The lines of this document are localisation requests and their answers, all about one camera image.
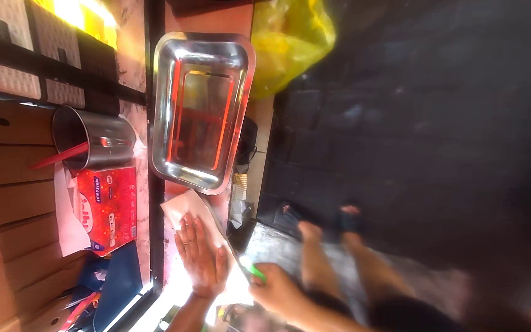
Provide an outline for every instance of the black sandal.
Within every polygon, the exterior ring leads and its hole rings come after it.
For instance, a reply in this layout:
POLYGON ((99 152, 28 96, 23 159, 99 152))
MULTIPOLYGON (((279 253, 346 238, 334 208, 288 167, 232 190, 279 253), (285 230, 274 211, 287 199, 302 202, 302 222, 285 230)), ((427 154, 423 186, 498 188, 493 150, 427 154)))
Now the black sandal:
POLYGON ((362 233, 364 231, 366 221, 362 215, 362 209, 359 207, 358 203, 353 200, 346 200, 341 206, 339 206, 337 219, 337 224, 339 225, 341 232, 351 231, 354 233, 362 233), (357 208, 359 212, 345 212, 341 208, 346 206, 353 206, 354 208, 357 208))

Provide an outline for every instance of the orange surface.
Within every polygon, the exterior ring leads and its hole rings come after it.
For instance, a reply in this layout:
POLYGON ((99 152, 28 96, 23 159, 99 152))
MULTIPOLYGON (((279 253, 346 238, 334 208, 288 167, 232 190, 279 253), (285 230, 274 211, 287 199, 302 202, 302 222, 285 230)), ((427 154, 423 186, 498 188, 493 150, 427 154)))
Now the orange surface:
POLYGON ((227 8, 198 15, 175 18, 165 4, 165 32, 235 33, 251 35, 253 4, 227 8))

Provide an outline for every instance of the metal container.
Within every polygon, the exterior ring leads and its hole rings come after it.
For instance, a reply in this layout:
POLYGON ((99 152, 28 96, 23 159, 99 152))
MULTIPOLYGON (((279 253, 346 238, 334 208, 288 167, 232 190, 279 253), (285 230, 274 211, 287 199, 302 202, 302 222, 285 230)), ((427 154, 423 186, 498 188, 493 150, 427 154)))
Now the metal container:
POLYGON ((53 115, 53 140, 58 152, 88 142, 87 152, 65 160, 71 170, 104 170, 132 160, 136 135, 124 119, 63 105, 53 115))
POLYGON ((255 71, 240 34, 168 33, 155 49, 151 167, 216 195, 227 186, 255 71))

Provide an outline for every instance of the foot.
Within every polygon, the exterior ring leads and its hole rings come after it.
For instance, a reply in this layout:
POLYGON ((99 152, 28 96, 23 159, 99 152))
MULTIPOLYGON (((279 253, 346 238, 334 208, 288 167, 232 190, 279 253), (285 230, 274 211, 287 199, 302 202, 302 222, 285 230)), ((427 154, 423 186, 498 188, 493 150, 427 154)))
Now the foot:
POLYGON ((315 224, 309 223, 306 220, 299 221, 299 230, 303 236, 304 241, 317 241, 320 242, 323 238, 323 230, 315 224))
POLYGON ((354 247, 364 246, 364 240, 359 231, 364 228, 362 212, 356 204, 346 203, 339 208, 339 226, 341 227, 342 243, 349 251, 354 247))

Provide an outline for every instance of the yellow plastic bag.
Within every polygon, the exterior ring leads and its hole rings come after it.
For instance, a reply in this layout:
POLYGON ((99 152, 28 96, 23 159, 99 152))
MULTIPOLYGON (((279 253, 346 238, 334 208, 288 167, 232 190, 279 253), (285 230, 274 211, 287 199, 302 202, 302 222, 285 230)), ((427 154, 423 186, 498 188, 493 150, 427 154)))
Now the yellow plastic bag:
POLYGON ((251 31, 257 57, 253 98, 284 89, 333 49, 336 36, 322 0, 257 2, 251 31))

